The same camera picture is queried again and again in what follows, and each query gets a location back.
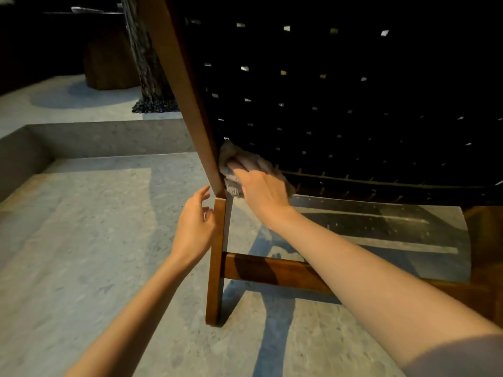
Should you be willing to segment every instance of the beige cleaning cloth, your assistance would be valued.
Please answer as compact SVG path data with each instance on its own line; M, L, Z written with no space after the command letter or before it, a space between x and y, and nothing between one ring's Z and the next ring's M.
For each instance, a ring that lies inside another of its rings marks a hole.
M225 177L224 179L225 187L232 196L238 198L244 198L242 185L239 182L239 179L236 177L234 172L227 166L227 161L236 156L243 156L251 160L255 164L258 164L258 159L262 158L255 153L242 150L237 145L234 145L230 140L225 140L224 143L222 144L222 147L220 147L220 155L218 157L218 168ZM293 185L289 183L286 180L285 176L283 176L279 170L275 169L270 162L264 159L262 160L267 162L267 164L269 164L270 168L273 170L274 176L285 181L286 192L288 194L288 198L290 198L295 193L295 188L293 187Z

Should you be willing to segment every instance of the hand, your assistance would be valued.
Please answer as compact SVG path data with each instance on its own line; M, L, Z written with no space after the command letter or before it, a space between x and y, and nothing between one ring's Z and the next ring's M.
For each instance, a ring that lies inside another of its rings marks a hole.
M294 213L288 202L286 179L283 175L275 176L271 165L259 159L257 163L237 156L237 161L227 163L239 178L243 187L244 199L259 220L269 229L274 230L274 222L283 214Z
M213 209L203 207L210 198L209 185L199 189L185 203L178 220L170 257L175 257L186 266L195 266L206 254L215 232Z

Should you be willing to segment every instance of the black woven backrest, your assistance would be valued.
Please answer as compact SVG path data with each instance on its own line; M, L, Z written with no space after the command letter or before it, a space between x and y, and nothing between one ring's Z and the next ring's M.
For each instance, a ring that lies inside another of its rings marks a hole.
M218 144L277 164L298 193L502 202L497 7L174 4Z

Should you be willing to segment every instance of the wooden chair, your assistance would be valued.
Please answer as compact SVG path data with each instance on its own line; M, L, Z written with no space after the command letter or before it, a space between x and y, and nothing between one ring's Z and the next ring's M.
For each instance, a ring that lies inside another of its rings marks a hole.
M503 323L503 215L485 207L503 204L491 133L503 120L492 86L503 31L490 8L478 20L472 4L138 2L216 195L208 324L224 278L330 292L307 263L227 252L224 138L278 164L301 195L463 206L475 281L428 282Z

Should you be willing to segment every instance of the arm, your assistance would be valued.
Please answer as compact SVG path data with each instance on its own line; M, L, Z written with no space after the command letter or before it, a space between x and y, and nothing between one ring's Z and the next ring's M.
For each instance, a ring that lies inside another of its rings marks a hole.
M210 247L215 217L201 205L208 190L205 186L187 201L169 257L66 377L133 375L178 286Z
M445 344L503 335L457 300L297 213L288 202L284 179L272 176L268 164L238 159L243 166L229 166L257 217L297 249L399 366ZM452 359L443 361L465 361L484 370L483 364L499 359L501 348L492 343L477 351L468 359L451 354ZM445 365L435 368L419 375L440 373Z

